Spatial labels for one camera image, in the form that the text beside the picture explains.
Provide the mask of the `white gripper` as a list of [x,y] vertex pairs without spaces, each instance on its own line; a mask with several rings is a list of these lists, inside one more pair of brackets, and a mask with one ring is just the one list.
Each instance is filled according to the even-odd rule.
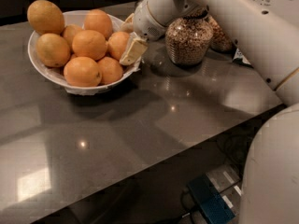
[[166,28],[157,22],[150,13],[149,0],[142,0],[137,3],[135,12],[127,17],[120,30],[128,34],[135,32],[142,37],[131,36],[128,40],[125,52],[120,59],[122,65],[128,66],[135,63],[147,50],[148,42],[146,40],[160,39],[164,36]]

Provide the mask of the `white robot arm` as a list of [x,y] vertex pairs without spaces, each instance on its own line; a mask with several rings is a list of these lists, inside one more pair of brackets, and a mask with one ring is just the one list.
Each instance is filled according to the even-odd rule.
[[121,63],[132,64],[166,26],[206,8],[287,106],[256,134],[246,160],[239,224],[299,224],[299,28],[253,0],[143,0]]

